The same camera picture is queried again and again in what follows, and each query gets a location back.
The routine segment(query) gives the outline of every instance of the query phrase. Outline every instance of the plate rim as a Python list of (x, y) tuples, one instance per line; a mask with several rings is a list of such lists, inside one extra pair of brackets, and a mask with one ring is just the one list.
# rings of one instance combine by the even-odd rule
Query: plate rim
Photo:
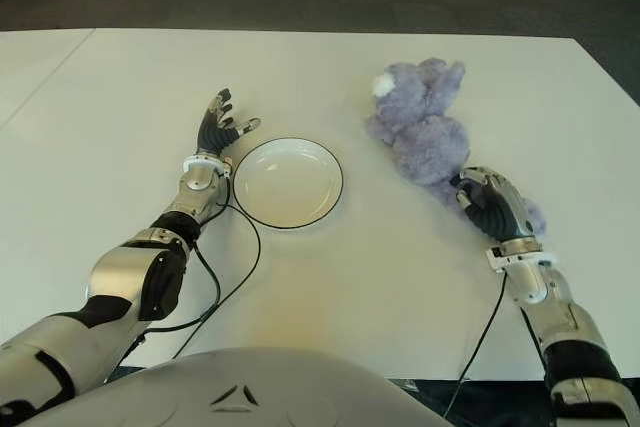
[[(240, 203), (240, 201), (238, 200), (238, 196), (236, 195), (236, 173), (240, 170), (240, 166), (242, 165), (242, 163), (245, 161), (245, 159), (247, 157), (249, 157), (249, 155), (251, 155), (253, 153), (253, 151), (259, 149), (260, 147), (263, 147), (267, 144), (270, 144), (271, 142), (277, 142), (279, 140), (304, 140), (305, 142), (310, 142), (312, 144), (316, 144), (320, 147), (322, 147), (325, 151), (327, 151), (329, 153), (329, 155), (331, 157), (333, 157), (333, 160), (336, 161), (336, 165), (338, 166), (338, 171), (340, 172), (340, 191), (338, 192), (338, 195), (336, 197), (335, 202), (333, 203), (333, 205), (331, 206), (331, 208), (329, 210), (327, 210), (324, 214), (322, 214), (320, 217), (318, 217), (315, 220), (312, 220), (311, 222), (307, 222), (306, 224), (300, 224), (300, 225), (294, 225), (291, 227), (281, 227), (281, 226), (277, 226), (277, 225), (272, 225), (269, 224), (267, 222), (264, 222), (260, 219), (255, 218), (253, 215), (251, 215), (249, 212), (247, 212), (247, 209), (245, 209), (242, 204)], [(242, 158), (242, 160), (240, 162), (238, 162), (237, 167), (234, 169), (233, 172), (233, 182), (231, 182), (231, 188), (233, 190), (233, 198), (236, 200), (236, 203), (238, 204), (238, 207), (240, 207), (240, 209), (247, 214), (252, 220), (255, 220), (256, 222), (258, 222), (259, 224), (265, 225), (267, 227), (271, 227), (272, 229), (278, 229), (278, 230), (294, 230), (294, 229), (301, 229), (302, 227), (307, 227), (311, 224), (315, 224), (316, 222), (318, 222), (319, 220), (324, 219), (327, 215), (329, 215), (329, 213), (331, 213), (331, 211), (333, 211), (333, 209), (336, 207), (336, 205), (338, 205), (338, 201), (340, 200), (340, 198), (342, 197), (342, 191), (344, 190), (344, 172), (342, 171), (342, 164), (340, 164), (340, 161), (338, 160), (338, 158), (334, 155), (333, 152), (331, 152), (326, 146), (322, 145), (320, 142), (317, 142), (315, 140), (310, 140), (310, 139), (305, 139), (303, 137), (278, 137), (276, 139), (271, 139), (271, 140), (267, 140), (259, 145), (256, 145), (253, 149), (251, 149), (249, 152), (247, 152), (245, 154), (245, 156)]]

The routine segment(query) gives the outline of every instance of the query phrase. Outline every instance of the plush ear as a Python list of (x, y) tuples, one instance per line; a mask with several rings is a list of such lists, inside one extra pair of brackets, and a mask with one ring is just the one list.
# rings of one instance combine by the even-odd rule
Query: plush ear
[(367, 133), (374, 139), (382, 140), (385, 144), (391, 145), (393, 143), (393, 134), (391, 130), (378, 118), (377, 115), (372, 115), (364, 123)]
[(447, 63), (444, 60), (436, 59), (432, 57), (430, 59), (421, 62), (418, 65), (420, 73), (422, 74), (422, 82), (427, 89), (430, 89), (435, 81), (444, 73), (447, 69)]
[(373, 83), (378, 119), (395, 135), (427, 115), (426, 88), (415, 64), (391, 64)]
[(454, 62), (449, 69), (445, 70), (436, 79), (429, 92), (427, 92), (426, 104), (430, 115), (442, 115), (453, 105), (460, 90), (464, 72), (464, 64)]

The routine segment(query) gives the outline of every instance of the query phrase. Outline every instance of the white pom-pom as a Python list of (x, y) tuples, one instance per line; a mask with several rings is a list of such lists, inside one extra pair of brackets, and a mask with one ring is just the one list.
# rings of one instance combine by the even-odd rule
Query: white pom-pom
[(384, 97), (391, 92), (396, 86), (393, 81), (393, 75), (386, 72), (373, 79), (373, 95), (376, 97)]

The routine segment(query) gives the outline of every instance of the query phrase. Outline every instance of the stuffed toy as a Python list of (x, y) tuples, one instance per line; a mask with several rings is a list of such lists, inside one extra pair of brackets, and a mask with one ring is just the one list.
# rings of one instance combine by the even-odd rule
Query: stuffed toy
[[(393, 150), (400, 173), (424, 187), (445, 207), (464, 215), (449, 180), (469, 157), (465, 128), (445, 113), (453, 105), (464, 65), (431, 58), (416, 65), (392, 64), (373, 82), (376, 113), (366, 121), (372, 137)], [(525, 199), (536, 235), (546, 223), (538, 207)]]

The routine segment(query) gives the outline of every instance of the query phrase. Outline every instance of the robot forearm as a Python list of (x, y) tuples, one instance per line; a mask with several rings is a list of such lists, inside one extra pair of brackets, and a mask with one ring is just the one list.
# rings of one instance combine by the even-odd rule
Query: robot forearm
[(503, 242), (487, 255), (494, 270), (508, 276), (507, 291), (527, 319), (558, 425), (589, 418), (640, 426), (633, 395), (621, 383), (595, 322), (554, 268), (553, 256), (533, 239)]
[(189, 253), (219, 195), (230, 166), (222, 149), (259, 125), (229, 128), (222, 91), (200, 127), (198, 149), (185, 161), (178, 195), (149, 227), (106, 253), (90, 276), (87, 303), (76, 312), (42, 319), (0, 347), (0, 425), (101, 385), (150, 322), (178, 303)]

